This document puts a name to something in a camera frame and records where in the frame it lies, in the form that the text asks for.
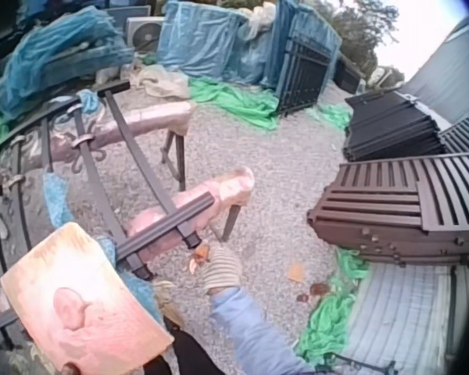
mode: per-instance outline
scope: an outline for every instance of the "light blue shirt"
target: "light blue shirt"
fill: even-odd
[[[269,324],[247,291],[230,287],[210,297],[212,317],[234,341],[238,362],[247,375],[296,375],[313,372],[294,354],[284,335]]]

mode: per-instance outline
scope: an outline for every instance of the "black trousers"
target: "black trousers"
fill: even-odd
[[[181,375],[224,375],[206,354],[205,349],[187,332],[164,317],[165,325],[172,336],[172,347],[179,364]],[[160,355],[144,365],[145,375],[172,375],[169,364]]]

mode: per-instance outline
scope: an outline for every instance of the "gloved hand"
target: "gloved hand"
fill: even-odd
[[[242,277],[240,259],[226,244],[219,241],[204,242],[210,247],[209,261],[199,266],[205,292],[213,295],[225,288],[239,288]]]

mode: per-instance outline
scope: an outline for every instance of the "person's arm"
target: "person's arm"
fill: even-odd
[[[239,363],[247,375],[287,375],[312,372],[294,354],[285,337],[268,323],[247,291],[229,287],[210,297],[213,318],[234,341]]]
[[[268,323],[253,298],[241,289],[242,265],[225,245],[213,244],[200,266],[213,318],[233,338],[238,362],[247,375],[294,375],[313,368],[294,354],[284,335]]]

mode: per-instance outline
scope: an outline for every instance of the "gravel ground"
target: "gravel ground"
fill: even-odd
[[[337,104],[346,96],[331,85],[321,100]],[[149,105],[152,100],[143,91],[128,91],[116,98],[123,112]],[[177,192],[177,182],[159,163],[165,131],[137,139],[164,187],[171,194]],[[313,301],[296,302],[296,296],[308,292],[313,282],[326,280],[335,271],[334,248],[316,237],[305,218],[323,188],[335,178],[342,162],[343,141],[344,135],[338,130],[318,123],[305,111],[282,118],[278,129],[267,133],[212,105],[199,105],[185,140],[189,187],[236,166],[248,166],[254,172],[256,186],[252,200],[241,211],[227,245],[242,259],[244,286],[259,302],[267,319],[285,333],[289,343],[299,337],[313,308]],[[155,202],[124,145],[111,145],[106,151],[107,158],[98,163],[98,170],[116,214],[126,222]],[[69,203],[78,223],[91,234],[102,233],[104,226],[95,211],[85,170],[74,175],[70,166],[57,163],[55,171],[70,182]],[[25,209],[35,245],[52,231],[52,226],[42,208],[41,171],[29,172],[28,177],[34,184],[28,189],[31,202]],[[220,230],[224,219],[215,228]],[[8,260],[13,263],[21,254],[10,251],[11,245],[6,247]],[[209,302],[198,278],[183,271],[187,255],[185,248],[176,248],[155,259],[153,269],[159,277],[177,285],[173,296],[184,314],[185,330],[204,346],[226,374],[242,373],[228,337],[208,317]],[[304,266],[302,284],[286,277],[293,261]]]

